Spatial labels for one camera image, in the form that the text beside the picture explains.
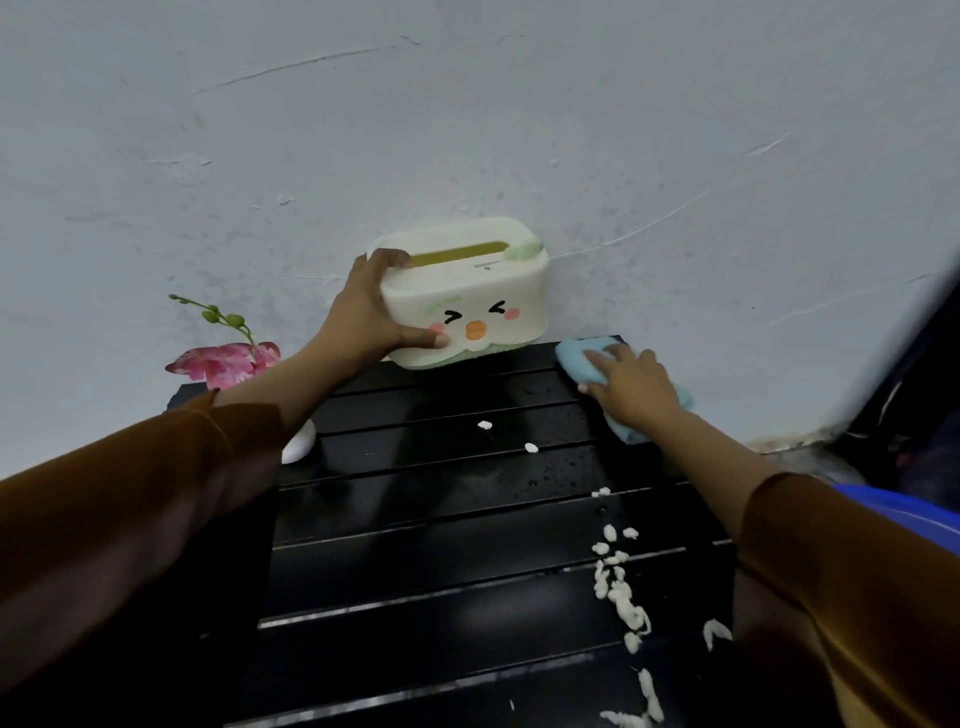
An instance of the black slatted shelf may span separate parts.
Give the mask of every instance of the black slatted shelf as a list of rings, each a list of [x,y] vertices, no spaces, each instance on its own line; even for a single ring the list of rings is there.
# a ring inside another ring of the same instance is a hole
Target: black slatted shelf
[[[281,474],[231,721],[598,725],[643,712],[647,666],[667,725],[712,724],[701,630],[730,621],[734,548],[655,447],[612,436],[553,345],[429,372],[381,363],[313,420],[316,447]],[[593,593],[606,523],[640,534],[613,545],[635,557],[627,579],[654,625],[636,656]]]

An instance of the right hand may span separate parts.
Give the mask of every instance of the right hand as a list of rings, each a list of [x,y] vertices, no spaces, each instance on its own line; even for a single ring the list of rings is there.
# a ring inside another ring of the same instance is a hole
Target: right hand
[[[579,390],[600,402],[607,414],[648,436],[664,420],[683,414],[677,391],[656,354],[648,349],[634,356],[626,344],[613,344],[605,351],[616,359],[600,352],[584,354],[607,378],[607,386],[581,384]]]

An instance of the pink orchid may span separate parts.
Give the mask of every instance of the pink orchid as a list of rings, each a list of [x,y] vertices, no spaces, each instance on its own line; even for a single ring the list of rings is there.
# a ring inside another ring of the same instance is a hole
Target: pink orchid
[[[207,389],[229,389],[265,372],[279,360],[280,349],[272,341],[254,346],[225,344],[184,352],[167,364],[166,370],[175,375],[188,375],[194,381],[206,379]]]

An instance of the blue container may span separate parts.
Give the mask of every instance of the blue container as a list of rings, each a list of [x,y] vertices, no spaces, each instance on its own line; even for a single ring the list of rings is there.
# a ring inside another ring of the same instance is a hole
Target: blue container
[[[844,496],[960,556],[960,516],[925,500],[866,485],[833,486]]]

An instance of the tissue box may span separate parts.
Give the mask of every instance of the tissue box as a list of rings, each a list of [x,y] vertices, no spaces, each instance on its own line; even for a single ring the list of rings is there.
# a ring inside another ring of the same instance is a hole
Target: tissue box
[[[390,358],[427,369],[515,349],[546,331],[549,256],[517,220],[486,218],[387,235],[370,248],[399,248],[414,267],[391,268],[381,287],[394,320],[450,337],[445,349],[400,349]]]

